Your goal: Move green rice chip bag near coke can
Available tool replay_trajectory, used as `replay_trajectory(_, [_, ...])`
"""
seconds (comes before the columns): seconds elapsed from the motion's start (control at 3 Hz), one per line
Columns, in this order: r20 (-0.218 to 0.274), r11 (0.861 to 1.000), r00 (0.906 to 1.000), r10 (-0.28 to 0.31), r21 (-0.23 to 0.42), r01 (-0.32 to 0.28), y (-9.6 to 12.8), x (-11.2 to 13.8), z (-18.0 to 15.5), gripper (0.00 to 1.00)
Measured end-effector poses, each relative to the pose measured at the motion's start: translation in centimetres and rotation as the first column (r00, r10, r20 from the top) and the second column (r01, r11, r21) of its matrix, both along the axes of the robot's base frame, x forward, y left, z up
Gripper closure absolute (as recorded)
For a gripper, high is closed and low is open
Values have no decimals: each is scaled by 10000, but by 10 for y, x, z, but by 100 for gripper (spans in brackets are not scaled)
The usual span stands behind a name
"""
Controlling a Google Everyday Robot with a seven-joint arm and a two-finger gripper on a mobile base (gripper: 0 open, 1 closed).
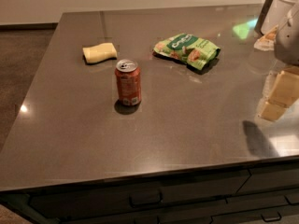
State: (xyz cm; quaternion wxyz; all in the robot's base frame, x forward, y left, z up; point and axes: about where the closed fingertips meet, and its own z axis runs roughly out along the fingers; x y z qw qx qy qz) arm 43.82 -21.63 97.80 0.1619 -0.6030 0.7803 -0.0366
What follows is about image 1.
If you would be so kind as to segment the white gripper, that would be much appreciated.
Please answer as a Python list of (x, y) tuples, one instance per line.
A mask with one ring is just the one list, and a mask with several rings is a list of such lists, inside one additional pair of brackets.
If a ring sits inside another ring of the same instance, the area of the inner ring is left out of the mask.
[[(278, 60), (292, 65), (299, 64), (299, 3), (295, 3), (279, 22), (274, 47)], [(276, 121), (298, 99), (299, 67), (287, 66), (277, 74), (268, 102), (262, 103), (259, 116)]]

